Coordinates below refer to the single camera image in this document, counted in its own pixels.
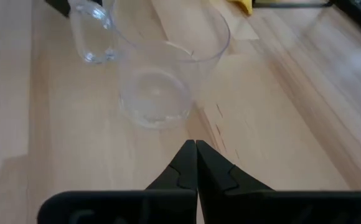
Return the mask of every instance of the wood grain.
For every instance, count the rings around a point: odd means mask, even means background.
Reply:
[[[31,0],[0,0],[0,159],[27,154]]]
[[[35,223],[64,190],[143,189],[186,139],[207,141],[276,190],[361,190],[360,29],[336,8],[247,18],[218,2],[242,30],[232,29],[189,119],[155,130],[121,113],[115,63],[85,65],[66,18],[22,0],[9,1],[23,14],[7,22],[18,12],[0,1],[0,223]],[[168,37],[192,41],[166,22]]]

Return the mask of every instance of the black object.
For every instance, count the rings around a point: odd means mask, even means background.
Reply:
[[[204,141],[188,140],[146,190],[65,192],[48,199],[38,224],[361,223],[361,192],[277,192]]]
[[[274,7],[274,8],[315,8],[315,7],[330,7],[333,5],[332,0],[324,3],[300,3],[300,2],[259,2],[253,0],[253,7]]]
[[[68,4],[68,1],[71,0],[45,0],[46,3],[50,4],[53,8],[58,10],[63,16],[68,17],[68,14],[70,13],[70,5]],[[102,6],[102,0],[88,0],[98,3],[100,6]]]

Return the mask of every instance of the glass cup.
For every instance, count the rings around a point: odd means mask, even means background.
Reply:
[[[73,36],[88,63],[116,61],[120,105],[149,128],[185,120],[229,45],[225,19],[203,0],[70,0]]]

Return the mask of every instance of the glass rim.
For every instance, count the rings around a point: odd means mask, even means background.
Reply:
[[[115,26],[112,13],[113,13],[113,11],[114,11],[114,6],[115,6],[115,4],[116,4],[117,1],[121,1],[121,0],[115,0],[115,1],[113,1],[113,3],[111,4],[111,10],[110,10],[110,12],[108,13],[108,16],[110,17],[110,21],[111,21],[112,25],[114,25],[114,26],[113,26],[113,29],[114,29],[115,32],[117,32],[117,34],[118,34],[119,36],[121,36],[121,38],[123,38],[123,39],[124,39],[125,41],[127,41],[129,44],[131,44],[132,46],[134,46],[134,47],[137,48],[137,49],[140,49],[141,47],[138,47],[138,46],[141,45],[141,44],[132,43],[130,40],[128,40],[127,38],[125,38],[125,36],[124,36],[124,35],[120,32],[120,30],[118,30],[118,29],[116,28],[116,26]],[[178,62],[184,62],[184,63],[207,62],[207,61],[209,61],[209,60],[212,60],[212,59],[215,59],[215,58],[217,58],[217,57],[220,57],[220,56],[224,53],[224,51],[228,48],[228,46],[229,46],[229,44],[230,44],[230,38],[231,38],[231,33],[230,33],[229,25],[228,25],[226,19],[224,18],[224,16],[218,11],[218,9],[216,9],[214,6],[212,6],[212,7],[213,7],[214,11],[216,11],[216,13],[222,18],[222,21],[223,21],[223,23],[225,24],[225,27],[226,27],[226,30],[227,30],[227,39],[226,39],[225,45],[224,45],[223,47],[221,47],[221,49],[220,49],[217,53],[215,53],[213,56],[211,56],[211,57],[202,58],[202,59],[195,59],[195,60],[193,60],[193,59],[175,59],[176,61],[178,61]]]

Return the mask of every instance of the light wood table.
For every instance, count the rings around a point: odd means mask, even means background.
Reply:
[[[246,18],[212,0],[230,47],[187,122],[159,131],[119,112],[115,64],[85,65],[69,21],[31,1],[0,0],[0,223],[35,223],[65,190],[144,189],[186,139],[276,190],[361,189],[361,31],[336,8]]]

